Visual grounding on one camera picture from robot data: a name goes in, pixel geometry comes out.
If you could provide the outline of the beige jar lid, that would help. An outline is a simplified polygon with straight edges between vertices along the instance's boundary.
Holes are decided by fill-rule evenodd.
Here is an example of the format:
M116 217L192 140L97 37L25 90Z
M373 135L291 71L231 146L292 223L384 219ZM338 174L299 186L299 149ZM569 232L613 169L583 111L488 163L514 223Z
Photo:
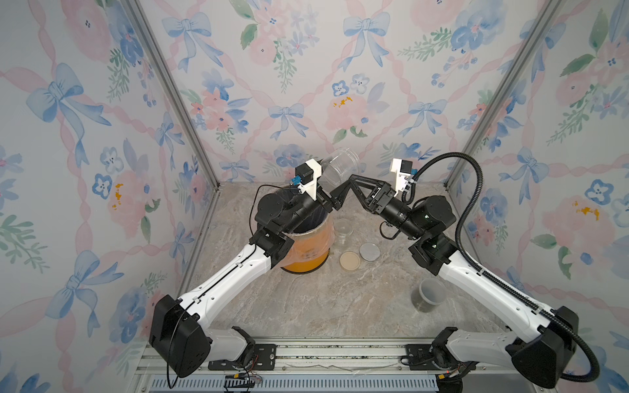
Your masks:
M361 258L355 252L344 252L339 258L339 264L348 272L356 271L361 266Z

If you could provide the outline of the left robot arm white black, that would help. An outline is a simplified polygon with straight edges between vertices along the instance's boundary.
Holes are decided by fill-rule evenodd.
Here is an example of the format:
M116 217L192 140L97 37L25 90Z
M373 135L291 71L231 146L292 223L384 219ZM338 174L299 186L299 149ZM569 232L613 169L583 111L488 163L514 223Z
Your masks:
M148 341L165 360L167 373L186 378L206 361L251 363L255 340L240 327L214 330L212 322L237 294L288 255L294 244L290 233L299 225L318 209L340 209L350 185L346 181L331 193L317 188L314 196L277 188L255 198L257 227L236 257L200 286L157 302Z

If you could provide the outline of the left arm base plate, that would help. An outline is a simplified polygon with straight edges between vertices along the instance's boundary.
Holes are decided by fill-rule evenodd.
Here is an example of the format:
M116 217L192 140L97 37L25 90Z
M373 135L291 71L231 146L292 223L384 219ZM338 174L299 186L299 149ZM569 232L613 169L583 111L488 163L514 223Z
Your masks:
M275 344L248 345L243 353L241 365L249 371L274 371L277 348Z

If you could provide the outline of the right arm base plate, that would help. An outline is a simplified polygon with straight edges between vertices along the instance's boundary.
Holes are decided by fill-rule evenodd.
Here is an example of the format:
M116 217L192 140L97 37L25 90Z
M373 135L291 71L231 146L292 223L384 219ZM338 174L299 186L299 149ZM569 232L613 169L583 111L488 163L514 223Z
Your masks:
M440 371L454 373L458 371L472 371L477 362L463 362L457 360L445 347L434 348L431 344L408 344L406 353L400 358L400 363L414 371Z

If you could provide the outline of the glass jar with tea leaves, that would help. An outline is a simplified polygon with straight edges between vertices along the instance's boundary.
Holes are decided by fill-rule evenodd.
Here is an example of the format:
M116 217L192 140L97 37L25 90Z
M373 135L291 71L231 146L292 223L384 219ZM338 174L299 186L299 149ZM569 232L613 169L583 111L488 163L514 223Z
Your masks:
M345 247L353 234L352 223L348 219L336 219L334 221L335 243L339 247Z

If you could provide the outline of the grey metal jar lid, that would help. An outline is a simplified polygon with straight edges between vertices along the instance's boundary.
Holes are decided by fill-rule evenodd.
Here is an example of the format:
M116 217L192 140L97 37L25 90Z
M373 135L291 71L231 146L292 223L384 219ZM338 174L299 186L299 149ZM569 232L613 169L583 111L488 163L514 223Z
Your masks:
M374 243L364 243L359 247L360 257L368 262L374 262L381 256L380 249Z

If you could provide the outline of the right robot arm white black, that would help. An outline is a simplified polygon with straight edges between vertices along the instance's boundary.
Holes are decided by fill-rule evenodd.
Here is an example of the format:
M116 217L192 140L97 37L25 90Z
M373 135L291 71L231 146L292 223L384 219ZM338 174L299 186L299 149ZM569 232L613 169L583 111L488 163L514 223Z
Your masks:
M455 215L444 196L427 196L408 206L395 198L389 183L359 175L349 186L363 208L413 243L414 261L434 276L465 291L495 314L509 329L504 334L444 328L428 355L452 378L463 378L475 365L513 368L531 383L554 388L577 349L571 332L578 316L566 307L552 309L486 270L445 235Z

